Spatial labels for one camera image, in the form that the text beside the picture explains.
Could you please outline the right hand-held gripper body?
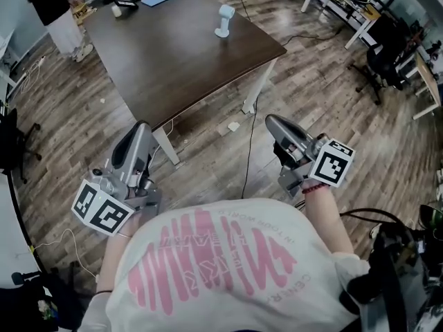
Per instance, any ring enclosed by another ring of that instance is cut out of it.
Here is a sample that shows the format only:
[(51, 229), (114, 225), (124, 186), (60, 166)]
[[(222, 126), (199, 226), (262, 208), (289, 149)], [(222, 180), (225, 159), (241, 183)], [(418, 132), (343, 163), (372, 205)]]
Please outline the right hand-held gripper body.
[(291, 197), (305, 180), (339, 187), (356, 155), (353, 148), (326, 135), (283, 138), (274, 142), (273, 150), (282, 165), (278, 182)]

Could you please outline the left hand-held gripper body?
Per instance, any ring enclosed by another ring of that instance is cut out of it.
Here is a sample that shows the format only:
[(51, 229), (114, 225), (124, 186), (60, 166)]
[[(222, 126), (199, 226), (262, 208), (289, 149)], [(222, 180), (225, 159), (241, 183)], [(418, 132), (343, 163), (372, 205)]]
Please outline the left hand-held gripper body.
[(129, 177), (113, 167), (94, 168), (84, 179), (71, 211), (86, 226), (114, 236), (136, 214), (145, 220), (160, 212), (161, 190), (151, 180), (145, 162), (137, 159)]

